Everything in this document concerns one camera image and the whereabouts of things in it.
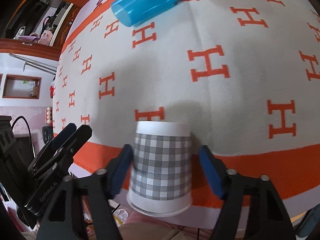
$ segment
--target brown and white paper cup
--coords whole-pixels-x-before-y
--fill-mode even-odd
[[[190,207],[191,146],[188,124],[137,124],[128,203],[153,217],[177,215]]]

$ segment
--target translucent blue cup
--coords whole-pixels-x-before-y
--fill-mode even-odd
[[[111,10],[125,26],[131,27],[174,6],[178,0],[115,0]]]

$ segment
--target pink fabric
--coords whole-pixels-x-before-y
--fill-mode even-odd
[[[157,226],[162,226],[162,227],[167,227],[167,228],[172,228],[172,229],[177,229],[180,231],[183,231],[190,235],[191,237],[195,238],[197,237],[197,231],[198,228],[192,228],[192,227],[185,227],[185,226],[179,226],[171,223],[167,223],[164,221],[157,220],[152,217],[145,216],[139,212],[133,211],[131,216],[126,219],[124,224],[134,224],[134,223],[151,223]],[[207,240],[209,239],[210,235],[212,233],[211,229],[200,229],[199,233],[199,239],[201,240]]]

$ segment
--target screw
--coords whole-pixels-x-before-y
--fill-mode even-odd
[[[234,170],[234,169],[227,169],[227,173],[229,175],[236,175],[238,172],[236,170]]]
[[[267,175],[261,175],[260,179],[263,180],[263,181],[269,181],[270,180],[270,178]]]
[[[71,181],[72,177],[70,175],[67,175],[63,178],[64,181]]]
[[[97,175],[101,175],[101,174],[105,174],[106,172],[107,172],[107,169],[102,168],[102,169],[98,169],[98,170],[96,171],[96,174],[97,174]]]

